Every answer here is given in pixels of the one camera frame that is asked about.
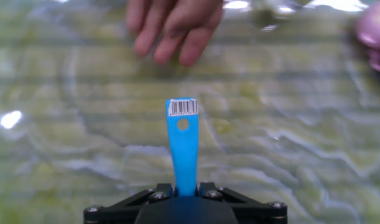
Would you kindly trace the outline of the person left hand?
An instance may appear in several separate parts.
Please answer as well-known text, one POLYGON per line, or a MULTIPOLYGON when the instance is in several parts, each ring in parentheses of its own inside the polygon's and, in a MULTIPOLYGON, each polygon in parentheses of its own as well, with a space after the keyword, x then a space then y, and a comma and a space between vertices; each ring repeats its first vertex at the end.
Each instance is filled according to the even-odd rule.
POLYGON ((156 63, 179 51, 179 63, 191 67, 202 55, 223 16, 223 0, 129 0, 126 26, 136 35, 134 50, 146 57, 155 48, 156 63))

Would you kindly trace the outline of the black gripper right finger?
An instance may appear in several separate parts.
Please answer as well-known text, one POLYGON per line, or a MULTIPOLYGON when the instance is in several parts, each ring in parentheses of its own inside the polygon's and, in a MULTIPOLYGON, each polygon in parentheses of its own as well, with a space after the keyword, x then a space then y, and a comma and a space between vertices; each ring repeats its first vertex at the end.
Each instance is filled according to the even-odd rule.
POLYGON ((287 204, 284 202, 262 203, 213 182, 201 182, 197 195, 227 205, 238 223, 287 224, 287 204))

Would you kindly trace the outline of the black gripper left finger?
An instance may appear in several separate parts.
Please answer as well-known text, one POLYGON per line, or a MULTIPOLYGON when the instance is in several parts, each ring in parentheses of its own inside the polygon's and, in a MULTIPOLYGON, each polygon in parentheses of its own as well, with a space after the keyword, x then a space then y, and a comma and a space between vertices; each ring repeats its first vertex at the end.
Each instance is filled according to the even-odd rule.
POLYGON ((174 196, 175 190, 172 184, 157 184, 154 189, 142 190, 111 206, 91 205, 85 208, 83 211, 83 223, 134 223, 143 207, 174 198, 174 196))

